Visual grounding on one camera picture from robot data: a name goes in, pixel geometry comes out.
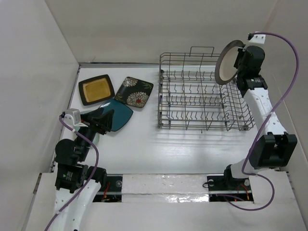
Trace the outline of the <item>round cream plate metallic rim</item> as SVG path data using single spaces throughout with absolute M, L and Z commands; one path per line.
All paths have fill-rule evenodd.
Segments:
M 234 67 L 238 56 L 238 49 L 243 48 L 244 44 L 240 40 L 233 40 L 220 53 L 215 66 L 215 81 L 219 85 L 226 85 L 237 74 L 237 68 Z

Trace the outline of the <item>square teal plate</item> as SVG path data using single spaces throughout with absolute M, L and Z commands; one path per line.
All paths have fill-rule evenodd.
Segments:
M 133 115 L 132 109 L 115 99 L 105 101 L 99 108 L 103 108 L 103 113 L 114 110 L 111 127 L 112 132 L 116 132 L 123 128 Z

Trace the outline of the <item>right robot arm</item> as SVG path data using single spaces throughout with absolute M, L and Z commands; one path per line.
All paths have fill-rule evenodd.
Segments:
M 261 47 L 246 47 L 239 40 L 229 43 L 219 58 L 217 80 L 223 83 L 236 80 L 259 132 L 249 150 L 250 156 L 224 170 L 222 183 L 227 189 L 234 189 L 250 174 L 287 166 L 297 145 L 296 135 L 288 133 L 272 111 L 268 86 L 259 73 L 264 59 L 265 52 Z

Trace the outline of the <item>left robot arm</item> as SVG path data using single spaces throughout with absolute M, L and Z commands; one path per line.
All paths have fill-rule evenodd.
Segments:
M 99 150 L 93 140 L 97 134 L 111 131 L 114 112 L 99 108 L 81 114 L 78 109 L 68 109 L 59 116 L 76 138 L 56 144 L 55 202 L 45 230 L 81 230 L 95 195 L 106 188 L 106 169 L 98 167 Z

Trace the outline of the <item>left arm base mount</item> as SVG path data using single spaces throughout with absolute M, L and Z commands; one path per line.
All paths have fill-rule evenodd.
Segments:
M 118 203 L 122 202 L 123 175 L 107 175 L 106 183 L 95 195 L 93 202 Z

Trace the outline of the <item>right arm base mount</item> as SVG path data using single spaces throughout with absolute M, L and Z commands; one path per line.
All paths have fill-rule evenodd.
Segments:
M 210 202 L 254 201 L 248 178 L 227 185 L 223 175 L 208 175 L 202 187 L 208 189 Z

